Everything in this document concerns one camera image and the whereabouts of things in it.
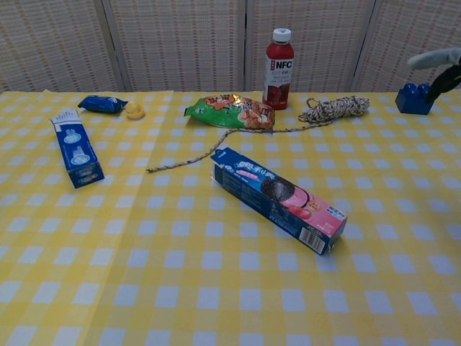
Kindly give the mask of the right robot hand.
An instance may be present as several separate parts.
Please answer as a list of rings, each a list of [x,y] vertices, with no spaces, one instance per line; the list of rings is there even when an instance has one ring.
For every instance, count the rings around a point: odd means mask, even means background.
[[[432,103],[441,94],[455,89],[460,84],[460,48],[443,48],[421,53],[408,59],[413,70],[422,70],[449,65],[432,82],[426,95],[426,102]]]

